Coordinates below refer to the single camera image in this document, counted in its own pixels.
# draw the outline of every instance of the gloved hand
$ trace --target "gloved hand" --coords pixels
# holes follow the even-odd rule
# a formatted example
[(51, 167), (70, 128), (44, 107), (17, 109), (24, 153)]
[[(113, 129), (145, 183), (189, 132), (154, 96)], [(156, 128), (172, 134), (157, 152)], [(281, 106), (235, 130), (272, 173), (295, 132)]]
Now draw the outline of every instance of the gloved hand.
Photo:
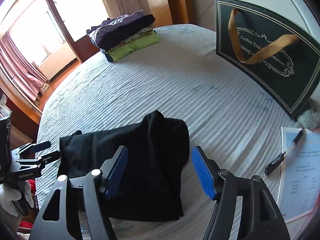
[[(33, 208), (34, 203), (31, 197), (31, 186), (29, 181), (26, 180), (26, 184), (24, 186), (24, 197), (28, 201), (31, 208)], [(0, 185), (0, 205), (2, 208), (9, 213), (17, 217), (19, 212), (17, 208), (14, 206), (12, 201), (17, 201), (21, 198), (21, 192), (17, 189), (9, 188), (4, 184)]]

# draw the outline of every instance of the gold ribbon handle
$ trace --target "gold ribbon handle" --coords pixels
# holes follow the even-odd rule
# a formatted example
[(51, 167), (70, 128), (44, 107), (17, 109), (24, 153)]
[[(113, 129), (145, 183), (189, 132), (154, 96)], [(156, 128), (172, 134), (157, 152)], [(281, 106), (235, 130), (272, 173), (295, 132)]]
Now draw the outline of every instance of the gold ribbon handle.
[(238, 9), (233, 8), (230, 13), (228, 31), (231, 40), (233, 50), (241, 63), (253, 65), (260, 60), (265, 60), (268, 57), (278, 53), (281, 49), (286, 46), (293, 44), (299, 40), (299, 38), (294, 34), (284, 34), (280, 38), (276, 39), (274, 42), (260, 49), (256, 54), (254, 54), (249, 59), (245, 59), (240, 47), (240, 40), (237, 33), (235, 15), (238, 13)]

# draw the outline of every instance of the gray fluffy object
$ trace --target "gray fluffy object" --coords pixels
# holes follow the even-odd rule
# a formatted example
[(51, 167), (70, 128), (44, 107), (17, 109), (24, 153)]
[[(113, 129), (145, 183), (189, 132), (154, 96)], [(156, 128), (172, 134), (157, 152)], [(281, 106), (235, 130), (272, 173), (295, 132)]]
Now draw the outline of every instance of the gray fluffy object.
[(320, 127), (320, 105), (317, 101), (310, 98), (297, 118), (302, 127), (314, 130)]

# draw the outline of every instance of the bed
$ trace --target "bed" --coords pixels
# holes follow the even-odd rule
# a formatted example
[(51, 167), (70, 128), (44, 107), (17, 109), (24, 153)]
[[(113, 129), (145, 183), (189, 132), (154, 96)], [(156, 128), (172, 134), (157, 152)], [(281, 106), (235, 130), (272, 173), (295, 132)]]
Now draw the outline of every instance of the bed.
[[(262, 176), (276, 199), (280, 168), (269, 177), (263, 171), (281, 151), (280, 127), (292, 127), (294, 122), (259, 85), (215, 54), (215, 32), (195, 25), (160, 27), (156, 32), (159, 43), (117, 63), (107, 62), (99, 52), (74, 70), (47, 101), (38, 142), (50, 140), (50, 150), (59, 150), (59, 138), (76, 130), (86, 133), (140, 122), (157, 109), (165, 117), (186, 122), (190, 148), (200, 145), (236, 176)], [(56, 179), (59, 163), (49, 164), (36, 179), (39, 206)], [(202, 239), (215, 202), (203, 192), (191, 160), (181, 183), (185, 215), (180, 220), (111, 219), (118, 238)], [(238, 197), (230, 239), (237, 237), (241, 202)], [(291, 239), (300, 235), (312, 215), (287, 224)], [(80, 220), (89, 239), (84, 213)]]

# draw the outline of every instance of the stack of folded clothes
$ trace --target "stack of folded clothes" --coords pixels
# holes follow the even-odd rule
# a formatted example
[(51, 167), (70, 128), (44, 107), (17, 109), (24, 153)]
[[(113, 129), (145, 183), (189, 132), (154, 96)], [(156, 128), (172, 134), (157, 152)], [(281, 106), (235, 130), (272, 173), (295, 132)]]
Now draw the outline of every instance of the stack of folded clothes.
[(141, 10), (103, 21), (87, 30), (87, 35), (109, 62), (118, 61), (132, 51), (159, 42), (156, 32), (149, 27), (154, 21), (152, 14), (145, 15)]

